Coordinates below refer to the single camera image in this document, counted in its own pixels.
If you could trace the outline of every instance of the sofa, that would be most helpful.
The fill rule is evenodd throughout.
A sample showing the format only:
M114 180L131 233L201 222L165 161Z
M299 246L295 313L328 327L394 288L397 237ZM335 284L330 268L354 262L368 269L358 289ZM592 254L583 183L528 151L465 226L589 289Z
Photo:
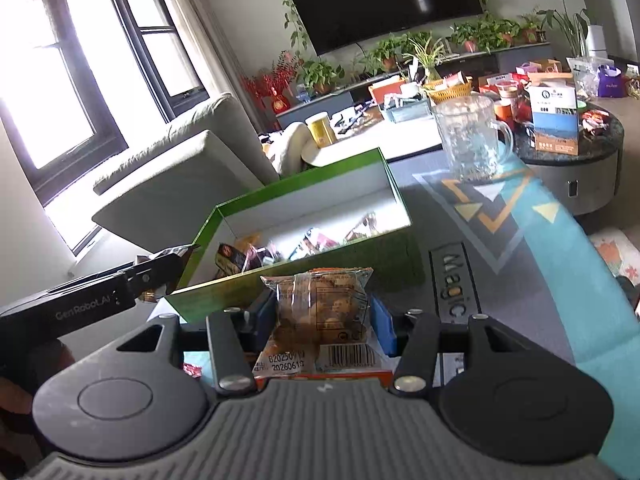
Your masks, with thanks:
M168 123L158 140L94 170L93 221L146 249L192 243L218 204L279 179L242 105L228 92Z

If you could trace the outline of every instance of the tv cabinet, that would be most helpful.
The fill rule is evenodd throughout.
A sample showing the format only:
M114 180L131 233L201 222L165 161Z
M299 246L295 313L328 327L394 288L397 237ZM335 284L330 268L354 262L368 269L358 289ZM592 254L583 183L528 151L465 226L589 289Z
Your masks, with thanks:
M494 50L491 54L486 52L462 54L444 62L438 67L438 72L444 76L462 70L466 75L474 78L474 86L477 88L480 76L513 72L515 67L527 61L552 57L553 51L549 43L514 46ZM307 118L320 112L327 112L330 117L353 106L354 103L368 100L370 98L369 86L392 75L394 74L376 76L313 99L309 103L300 103L290 110L276 115L276 118L280 127L286 128L291 123L303 123Z

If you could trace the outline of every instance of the curtain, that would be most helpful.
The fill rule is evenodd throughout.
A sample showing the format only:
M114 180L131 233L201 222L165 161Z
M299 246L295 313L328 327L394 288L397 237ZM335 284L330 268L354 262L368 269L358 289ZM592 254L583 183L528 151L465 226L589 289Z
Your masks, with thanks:
M242 86L242 69L217 17L205 0L165 0L178 35L210 97L231 92L254 128L263 132L268 121Z

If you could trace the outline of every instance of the window glass pane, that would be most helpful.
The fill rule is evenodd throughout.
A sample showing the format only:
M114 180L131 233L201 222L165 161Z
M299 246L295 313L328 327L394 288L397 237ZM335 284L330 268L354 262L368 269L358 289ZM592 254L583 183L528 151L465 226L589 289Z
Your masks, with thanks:
M0 60L0 96L36 168L93 135L56 47Z
M100 92L129 146L148 144L164 129L111 0L67 0L78 39Z
M127 0L139 27L166 27L169 25L158 0Z
M178 95L200 86L177 34L145 34L143 38L169 95Z
M100 197L94 193L95 175L89 173L67 187L47 204L44 211L69 248L73 249L95 227L92 214Z
M3 59L14 52L56 42L44 0L0 0L0 30Z

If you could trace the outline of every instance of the yellow triangle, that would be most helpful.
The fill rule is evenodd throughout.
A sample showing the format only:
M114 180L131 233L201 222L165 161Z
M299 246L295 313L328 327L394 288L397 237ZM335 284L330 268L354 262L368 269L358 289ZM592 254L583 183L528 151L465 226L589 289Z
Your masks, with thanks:
M553 223L556 221L558 211L560 211L560 204L558 202L552 202L549 204L537 205L533 207L533 211L539 213L549 222Z
M456 206L456 211L460 213L462 218L469 222L481 207L482 204L458 204Z

